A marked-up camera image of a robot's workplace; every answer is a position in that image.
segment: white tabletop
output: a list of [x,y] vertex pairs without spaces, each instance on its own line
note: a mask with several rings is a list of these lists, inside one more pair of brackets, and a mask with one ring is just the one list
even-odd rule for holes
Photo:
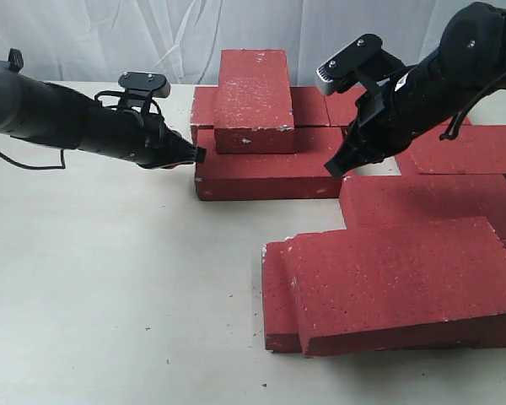
[[[184,134],[192,95],[177,85],[162,103]],[[471,119],[506,123],[506,94]],[[3,135],[0,149],[58,160]],[[42,173],[0,160],[0,403],[506,403],[506,349],[264,350],[261,248],[340,229],[337,200],[204,203],[192,167],[149,171],[82,152],[67,165]],[[361,171],[397,174],[393,160]]]

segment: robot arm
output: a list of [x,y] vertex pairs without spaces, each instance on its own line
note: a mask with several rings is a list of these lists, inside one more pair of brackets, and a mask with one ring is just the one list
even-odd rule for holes
[[[62,151],[79,149],[128,160],[145,169],[204,160],[206,150],[170,130],[153,100],[169,95],[165,76],[124,73],[119,81],[123,92],[103,91],[92,100],[68,87],[23,76],[19,73],[23,65],[20,51],[14,49],[7,62],[0,61],[1,133]],[[118,101],[105,107],[99,101],[101,96],[114,96]],[[151,106],[158,112],[150,112]]]
[[463,8],[439,47],[416,66],[405,66],[368,34],[317,70],[324,95],[343,93],[357,82],[367,91],[356,101],[358,114],[345,141],[326,163],[333,176],[399,154],[450,117],[440,139],[455,139],[479,100],[506,89],[506,9],[480,2]]

